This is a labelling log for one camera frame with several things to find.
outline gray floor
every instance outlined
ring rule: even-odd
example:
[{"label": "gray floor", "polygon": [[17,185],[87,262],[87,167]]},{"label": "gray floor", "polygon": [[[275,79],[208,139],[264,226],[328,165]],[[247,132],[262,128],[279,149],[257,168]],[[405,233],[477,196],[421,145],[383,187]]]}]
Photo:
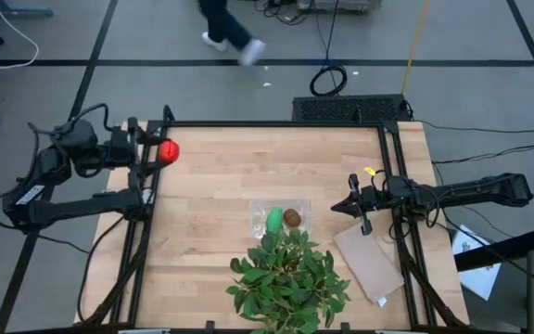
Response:
[{"label": "gray floor", "polygon": [[[15,19],[18,28],[41,47],[39,59],[88,59],[109,0],[26,0],[47,4],[49,19]],[[332,58],[406,59],[423,0],[385,0],[370,16],[338,18]],[[534,38],[534,2],[517,2]],[[268,43],[271,59],[321,58],[324,48],[309,17],[297,27],[266,19],[251,3],[231,1],[230,8],[248,29]],[[324,32],[331,18],[321,14]],[[223,59],[200,42],[205,23],[190,0],[119,0],[100,59]],[[25,59],[31,46],[0,21],[6,44],[0,59]],[[432,2],[418,46],[418,59],[532,60],[506,1]],[[343,95],[399,93],[402,67],[353,67]],[[26,173],[32,133],[26,122],[51,128],[70,113],[85,67],[30,67],[0,71],[0,193],[16,176]],[[106,102],[112,122],[128,116],[158,118],[164,104],[179,120],[289,120],[294,96],[309,96],[308,83],[318,70],[308,66],[97,67],[84,105]],[[321,90],[330,88],[326,78]],[[449,126],[501,129],[534,128],[534,67],[413,68],[407,97],[415,117]],[[456,133],[427,127],[432,158],[461,158],[534,144],[534,135]],[[491,161],[440,167],[445,182],[465,181],[503,172],[524,173],[534,193],[534,151]],[[107,174],[93,180],[72,179],[56,189],[55,200],[77,199],[105,187]],[[524,209],[478,205],[504,232],[519,235],[534,230],[534,200]],[[471,212],[450,210],[455,222],[494,240],[506,236]],[[61,223],[44,231],[87,248],[92,243],[95,217]],[[21,248],[20,233],[0,228],[0,303]],[[9,330],[69,325],[85,256],[67,247],[40,241]],[[504,328],[524,326],[524,276],[505,265],[489,302],[466,293],[476,324]],[[511,305],[510,308],[496,305]]]}]

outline black pants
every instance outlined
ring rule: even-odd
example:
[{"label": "black pants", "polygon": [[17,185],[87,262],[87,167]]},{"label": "black pants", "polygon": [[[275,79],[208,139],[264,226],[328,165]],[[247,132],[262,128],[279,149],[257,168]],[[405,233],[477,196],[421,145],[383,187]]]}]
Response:
[{"label": "black pants", "polygon": [[238,51],[251,40],[250,33],[226,9],[227,0],[198,0],[201,13],[208,20],[208,32],[213,42],[227,39]]}]

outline plastic container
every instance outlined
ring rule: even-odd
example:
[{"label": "plastic container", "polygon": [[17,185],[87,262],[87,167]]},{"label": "plastic container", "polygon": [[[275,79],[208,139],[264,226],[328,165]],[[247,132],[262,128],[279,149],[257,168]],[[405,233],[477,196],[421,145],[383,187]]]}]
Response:
[{"label": "plastic container", "polygon": [[[271,209],[281,208],[283,211],[294,209],[302,222],[298,226],[300,232],[312,231],[311,201],[309,199],[253,199],[250,201],[250,233],[254,238],[262,238],[265,234],[265,222]],[[289,227],[283,223],[286,233]]]}]

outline yellow tag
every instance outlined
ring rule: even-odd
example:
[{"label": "yellow tag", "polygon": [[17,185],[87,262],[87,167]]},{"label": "yellow tag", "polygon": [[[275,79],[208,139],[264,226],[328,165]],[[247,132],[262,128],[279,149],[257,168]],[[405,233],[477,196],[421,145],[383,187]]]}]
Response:
[{"label": "yellow tag", "polygon": [[373,170],[373,169],[370,168],[370,167],[366,167],[366,168],[364,168],[364,170],[365,170],[366,172],[368,172],[371,176],[376,175],[375,170]]}]

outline green object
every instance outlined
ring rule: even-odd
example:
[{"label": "green object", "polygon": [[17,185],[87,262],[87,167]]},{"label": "green object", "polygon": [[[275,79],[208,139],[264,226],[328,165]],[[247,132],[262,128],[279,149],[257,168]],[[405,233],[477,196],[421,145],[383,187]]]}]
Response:
[{"label": "green object", "polygon": [[284,211],[281,208],[273,208],[267,216],[267,231],[279,234],[284,222]]},{"label": "green object", "polygon": [[247,257],[230,262],[232,270],[242,275],[226,290],[234,297],[236,313],[262,322],[251,334],[312,334],[319,324],[329,328],[350,300],[346,293],[350,282],[333,270],[330,251],[322,254],[313,249],[318,244],[309,241],[307,232],[293,229],[286,234],[280,209],[269,215],[279,233],[266,231],[261,244],[248,249]]}]

